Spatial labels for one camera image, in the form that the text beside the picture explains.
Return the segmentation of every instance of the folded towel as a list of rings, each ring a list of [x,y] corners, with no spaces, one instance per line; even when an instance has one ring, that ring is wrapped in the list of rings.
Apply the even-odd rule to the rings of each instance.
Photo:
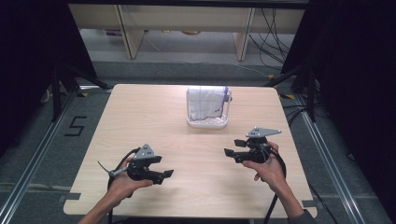
[[[188,103],[190,120],[221,118],[228,87],[193,86],[189,87]]]

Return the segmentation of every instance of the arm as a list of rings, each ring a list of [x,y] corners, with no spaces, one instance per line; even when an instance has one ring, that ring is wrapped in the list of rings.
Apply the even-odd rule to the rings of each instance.
[[[131,158],[127,159],[121,166],[126,167]],[[151,186],[151,180],[132,180],[125,172],[120,173],[114,179],[105,196],[78,224],[100,223],[108,212],[118,206],[123,199],[131,195],[135,190]]]
[[[277,144],[268,143],[278,151]],[[282,167],[274,155],[271,155],[271,162],[256,163],[254,161],[243,161],[243,165],[257,172],[254,177],[255,181],[261,179],[269,185],[270,189],[282,202],[289,219],[300,217],[304,213],[304,209],[295,198],[283,174]]]

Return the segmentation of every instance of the wooden table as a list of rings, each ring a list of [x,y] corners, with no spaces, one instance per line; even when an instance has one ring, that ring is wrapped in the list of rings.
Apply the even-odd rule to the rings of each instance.
[[[106,193],[108,176],[98,161],[114,169],[130,150],[149,144],[163,157],[150,170],[175,171],[161,185],[137,190],[115,208],[115,215],[263,218],[274,193],[267,184],[253,181],[253,170],[224,155],[225,147],[248,150],[235,147],[233,140],[246,140],[245,134],[255,126],[282,131],[268,140],[279,144],[288,182],[298,200],[312,202],[275,89],[230,87],[229,122],[224,129],[214,130],[187,124],[187,88],[125,84],[114,88],[71,189],[80,197],[66,201],[66,214],[86,214]],[[315,207],[307,209],[317,215]],[[280,202],[271,217],[286,217]]]

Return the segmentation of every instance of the gray carpet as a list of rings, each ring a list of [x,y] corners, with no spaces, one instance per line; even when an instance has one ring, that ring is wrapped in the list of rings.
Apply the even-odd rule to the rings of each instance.
[[[101,80],[110,85],[117,83],[153,83],[183,85],[228,85],[261,86],[269,81],[267,75],[279,76],[279,71],[264,66],[193,64],[193,63],[94,63]],[[293,78],[279,84],[279,94],[289,94]],[[80,85],[91,83],[79,79]],[[76,223],[80,216],[68,216],[63,212],[63,197],[73,184],[78,168],[91,141],[98,120],[105,108],[109,93],[89,93],[86,97],[77,97],[67,111],[64,122],[57,132],[50,149],[35,174],[31,187],[24,195],[11,223]],[[283,106],[297,105],[293,99],[281,99]],[[285,107],[285,115],[295,110]],[[40,106],[32,117],[30,124],[20,136],[20,143],[10,148],[0,159],[0,200],[7,198],[27,162],[32,158],[41,138],[50,125],[52,103]],[[323,106],[315,107],[317,125],[326,144],[332,152],[337,166],[356,197],[367,223],[391,223],[369,184],[362,175],[358,165],[346,157],[347,148],[330,118],[327,118]],[[77,133],[69,128],[75,116],[85,116],[75,124],[84,126],[80,136],[65,136]],[[334,185],[323,165],[322,158],[301,115],[290,125],[295,144],[308,182],[323,200],[314,198],[318,204],[318,223],[334,223],[327,206],[335,215],[338,223],[350,223],[346,209],[341,203]],[[162,220],[149,220],[151,223],[164,223]],[[190,223],[208,223],[208,220],[191,220]],[[287,223],[286,219],[272,219],[270,223]]]

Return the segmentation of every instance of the black sleeve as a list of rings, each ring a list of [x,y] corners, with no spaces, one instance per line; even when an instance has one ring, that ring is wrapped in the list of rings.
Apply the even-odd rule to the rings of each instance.
[[[311,214],[304,210],[304,213],[299,217],[289,219],[289,224],[315,224],[317,223]]]

